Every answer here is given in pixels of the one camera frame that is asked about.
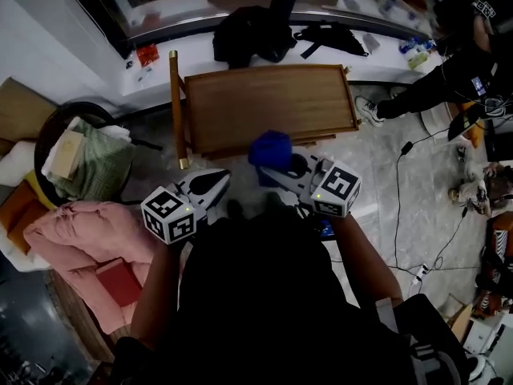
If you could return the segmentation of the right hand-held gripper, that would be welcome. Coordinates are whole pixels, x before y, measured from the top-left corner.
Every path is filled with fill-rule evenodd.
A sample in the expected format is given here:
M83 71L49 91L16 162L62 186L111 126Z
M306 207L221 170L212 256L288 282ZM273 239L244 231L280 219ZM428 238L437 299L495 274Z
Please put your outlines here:
M339 160L312 154L308 154L305 160L303 173L259 167L259 179L264 186L294 193L315 213L346 217L361 191L361 177Z

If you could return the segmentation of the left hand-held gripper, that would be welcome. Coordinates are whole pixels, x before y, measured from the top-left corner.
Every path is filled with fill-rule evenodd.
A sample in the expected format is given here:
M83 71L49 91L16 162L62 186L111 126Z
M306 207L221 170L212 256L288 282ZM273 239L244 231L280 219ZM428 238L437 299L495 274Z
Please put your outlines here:
M159 186L140 205L145 227L165 244L190 238L226 193L230 180L229 170L207 168L189 173L178 185Z

